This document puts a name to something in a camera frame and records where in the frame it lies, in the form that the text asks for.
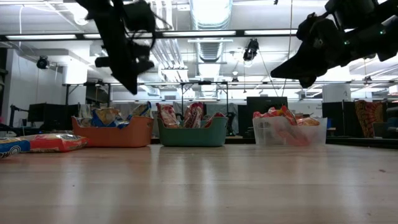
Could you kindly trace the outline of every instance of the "ceiling duct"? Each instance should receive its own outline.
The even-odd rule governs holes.
[[[190,0],[191,17],[194,30],[226,30],[231,20],[232,0]],[[201,77],[214,78],[220,72],[220,64],[216,64],[223,53],[222,38],[212,38],[215,42],[197,43],[199,62],[198,72]]]

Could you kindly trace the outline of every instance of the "wooden table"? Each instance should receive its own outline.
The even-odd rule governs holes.
[[[398,223],[398,152],[83,149],[0,161],[0,221]]]

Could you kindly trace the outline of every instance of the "ceiling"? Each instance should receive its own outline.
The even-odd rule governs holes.
[[[10,1],[0,0],[0,34],[75,34],[78,32],[98,32],[95,24],[91,21],[84,26],[78,25],[74,20],[74,14],[68,11],[68,8],[63,4],[58,4],[60,3],[59,1],[52,1],[52,3],[56,4],[26,4],[24,6],[9,5],[9,2]],[[291,0],[279,0],[276,6],[273,5],[273,2],[273,0],[233,1],[229,29],[296,29],[308,14],[312,12],[316,12],[317,14],[323,13],[323,6],[326,3],[326,1],[293,0],[293,6],[291,7]],[[189,2],[187,0],[172,0],[172,5],[172,25],[174,29],[192,30]],[[213,13],[216,12],[212,12],[211,6],[209,6],[209,15]],[[289,56],[291,57],[294,55],[295,51],[300,46],[300,41],[296,37],[259,37],[257,39],[262,57],[258,55],[254,58],[250,67],[244,67],[243,63],[236,59],[236,54],[234,56],[231,52],[241,52],[248,44],[249,38],[234,37],[229,39],[232,39],[232,42],[224,44],[223,56],[221,57],[221,62],[223,64],[220,66],[218,80],[230,81],[234,76],[232,72],[236,71],[238,72],[236,76],[239,81],[269,81],[267,71],[270,72]],[[195,44],[188,43],[188,39],[177,39],[177,42],[183,61],[188,68],[189,79],[197,80],[200,77],[197,71],[198,59],[195,53]],[[101,45],[100,41],[91,40],[23,43],[23,48],[68,49],[79,57],[87,60],[91,65],[96,57],[92,51],[88,54],[87,48],[91,46],[91,49],[93,49],[93,46]],[[159,82],[156,59],[154,57],[151,57],[151,59],[155,62],[155,68],[142,77],[145,77],[147,82]],[[370,73],[377,74],[387,68],[395,67],[398,67],[397,57],[391,58],[383,63],[379,62],[378,59],[367,60],[366,66],[364,60],[357,60],[348,65],[347,71],[349,70],[349,73],[341,73],[340,70],[339,72],[334,71],[326,74],[319,80],[362,80],[365,75],[369,75]],[[101,78],[107,82],[115,82],[110,74],[111,71],[109,69],[91,69],[88,72],[88,77]],[[398,72],[392,70],[378,76],[374,80],[392,80],[395,78],[398,78]],[[383,90],[388,88],[388,86],[389,85],[370,86],[366,91],[387,94]],[[257,85],[245,86],[245,88],[256,87],[258,88]],[[320,91],[321,88],[322,86],[316,86],[312,88],[311,91]]]

